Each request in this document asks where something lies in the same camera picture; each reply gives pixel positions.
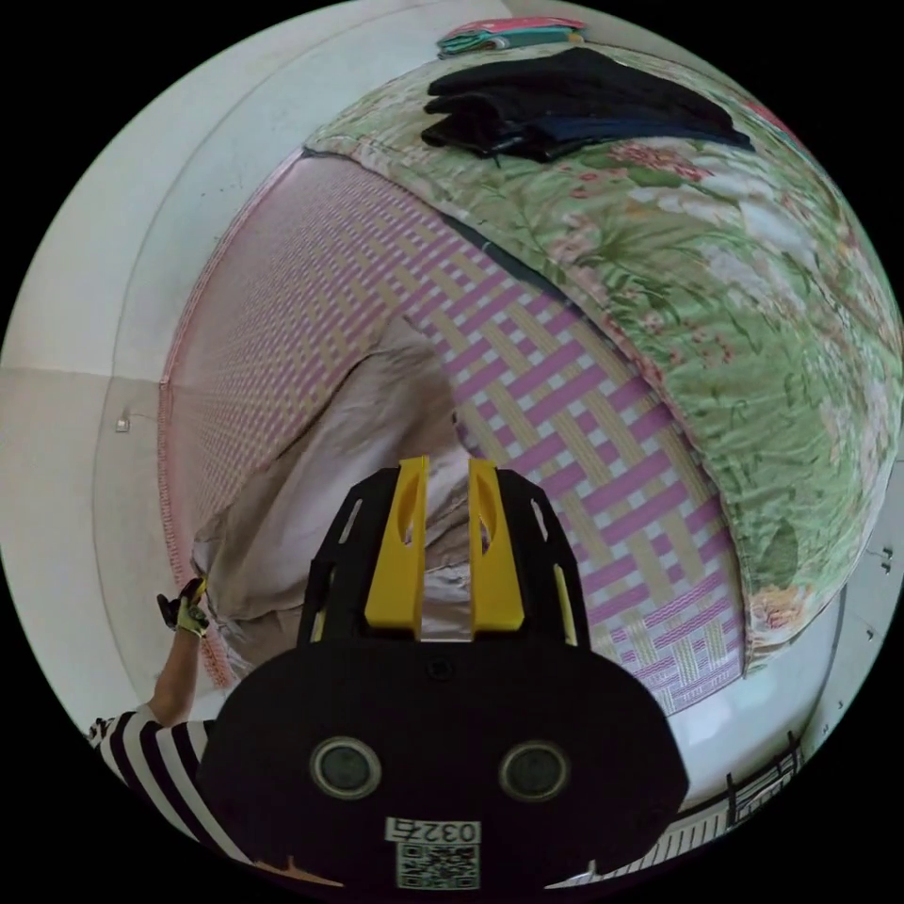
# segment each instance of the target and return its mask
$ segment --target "railing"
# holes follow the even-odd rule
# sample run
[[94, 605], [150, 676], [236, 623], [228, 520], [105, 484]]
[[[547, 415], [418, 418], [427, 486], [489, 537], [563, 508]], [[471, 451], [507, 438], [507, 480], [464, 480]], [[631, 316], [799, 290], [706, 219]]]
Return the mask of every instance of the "railing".
[[800, 739], [794, 737], [792, 732], [788, 732], [788, 746], [784, 751], [741, 783], [735, 783], [732, 775], [727, 775], [725, 792], [705, 804], [680, 813], [655, 847], [647, 851], [640, 860], [635, 860], [604, 876], [590, 870], [583, 876], [575, 876], [551, 887], [570, 888], [590, 882], [621, 879], [701, 848], [750, 818], [788, 785], [800, 772], [803, 764]]
[[774, 798], [800, 772], [803, 766], [800, 741], [788, 732], [788, 747], [767, 766], [754, 772], [742, 784], [735, 784], [731, 774], [728, 785], [728, 824], [726, 831], [749, 819], [768, 800]]

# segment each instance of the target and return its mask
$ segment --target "beige cloth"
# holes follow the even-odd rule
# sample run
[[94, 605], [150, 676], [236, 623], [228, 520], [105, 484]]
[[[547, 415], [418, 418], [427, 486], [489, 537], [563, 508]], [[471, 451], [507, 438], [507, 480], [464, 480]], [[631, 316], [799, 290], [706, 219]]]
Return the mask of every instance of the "beige cloth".
[[304, 432], [195, 538], [211, 616], [237, 678], [295, 646], [311, 560], [348, 491], [428, 455], [423, 636], [468, 638], [468, 453], [433, 346], [391, 319]]

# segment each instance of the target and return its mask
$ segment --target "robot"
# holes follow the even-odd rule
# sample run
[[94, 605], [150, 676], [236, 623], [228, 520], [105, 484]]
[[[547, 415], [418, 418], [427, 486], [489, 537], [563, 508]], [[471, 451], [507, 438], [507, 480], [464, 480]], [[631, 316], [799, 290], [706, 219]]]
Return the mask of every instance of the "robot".
[[471, 640], [420, 638], [427, 472], [404, 460], [348, 494], [296, 648], [210, 736], [212, 813], [253, 859], [361, 902], [527, 897], [633, 862], [688, 788], [664, 714], [591, 651], [545, 493], [489, 461], [470, 464]]

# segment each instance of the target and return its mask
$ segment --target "black clothing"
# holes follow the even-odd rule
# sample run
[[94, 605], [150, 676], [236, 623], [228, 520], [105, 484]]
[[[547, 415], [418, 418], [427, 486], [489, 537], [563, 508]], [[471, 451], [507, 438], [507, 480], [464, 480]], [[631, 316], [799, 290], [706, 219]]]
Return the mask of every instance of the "black clothing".
[[477, 156], [538, 161], [601, 141], [691, 137], [752, 150], [732, 118], [696, 91], [586, 48], [451, 73], [428, 88], [427, 113], [448, 113], [423, 139]]

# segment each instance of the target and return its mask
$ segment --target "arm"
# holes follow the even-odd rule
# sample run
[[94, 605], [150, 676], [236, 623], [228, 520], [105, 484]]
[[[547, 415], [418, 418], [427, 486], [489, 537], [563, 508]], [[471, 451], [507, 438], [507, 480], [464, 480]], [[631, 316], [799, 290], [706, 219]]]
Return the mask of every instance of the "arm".
[[164, 728], [187, 721], [195, 702], [198, 654], [207, 629], [207, 618], [198, 605], [205, 587], [204, 580], [194, 578], [182, 588], [179, 599], [157, 597], [164, 621], [174, 632], [167, 663], [148, 701], [148, 708]]
[[153, 696], [148, 701], [156, 720], [170, 728], [185, 722], [195, 702], [201, 638], [191, 631], [177, 628], [169, 649], [167, 663], [157, 678]]

